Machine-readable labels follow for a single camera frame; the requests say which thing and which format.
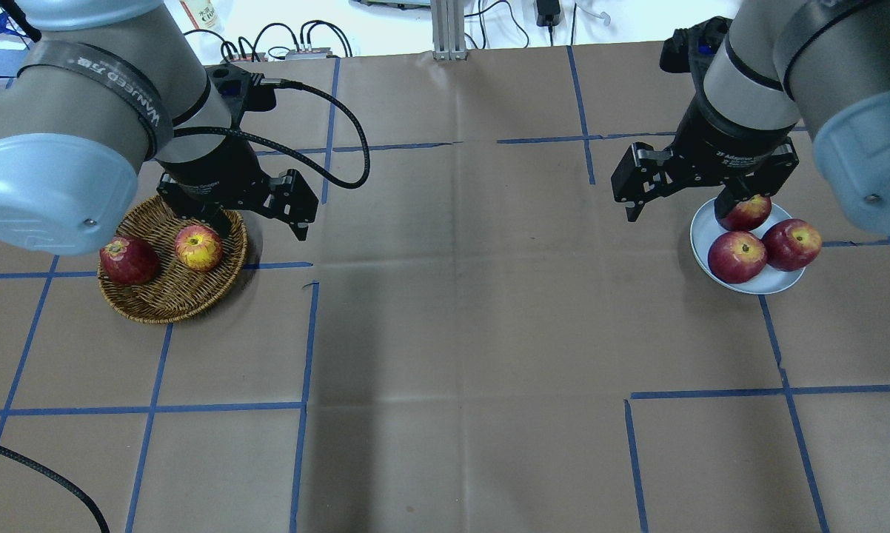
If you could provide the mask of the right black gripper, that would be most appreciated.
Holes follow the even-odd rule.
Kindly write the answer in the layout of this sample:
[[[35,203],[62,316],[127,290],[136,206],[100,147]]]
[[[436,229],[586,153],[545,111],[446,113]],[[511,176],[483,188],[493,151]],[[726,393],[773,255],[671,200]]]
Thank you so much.
[[[689,187],[723,187],[733,204],[776,195],[798,165],[790,132],[798,114],[779,82],[747,67],[729,37],[733,21],[678,28],[659,67],[692,78],[692,100],[669,146],[631,143],[611,176],[614,200],[636,222],[645,206]]]

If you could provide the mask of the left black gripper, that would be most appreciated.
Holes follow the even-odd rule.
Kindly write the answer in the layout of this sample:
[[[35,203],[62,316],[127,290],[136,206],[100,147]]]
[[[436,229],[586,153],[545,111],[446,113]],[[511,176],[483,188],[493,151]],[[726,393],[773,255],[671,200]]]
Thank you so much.
[[[158,196],[175,217],[230,236],[234,223],[225,209],[252,210],[285,223],[299,241],[307,240],[319,199],[298,170],[270,178],[238,132],[246,112],[276,106],[275,88],[258,72],[238,65],[206,67],[182,99],[174,102],[174,139],[156,155],[164,169]]]

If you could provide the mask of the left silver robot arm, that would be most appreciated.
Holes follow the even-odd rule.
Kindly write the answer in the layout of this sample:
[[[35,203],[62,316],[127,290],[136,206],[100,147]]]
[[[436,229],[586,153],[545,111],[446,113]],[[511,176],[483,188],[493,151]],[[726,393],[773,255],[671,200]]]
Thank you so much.
[[[299,240],[319,200],[299,171],[272,178],[241,131],[275,108],[282,80],[205,67],[161,1],[22,1],[38,28],[0,92],[0,241],[53,255],[116,235],[141,165],[164,169],[175,217],[228,235],[229,210],[289,225]]]

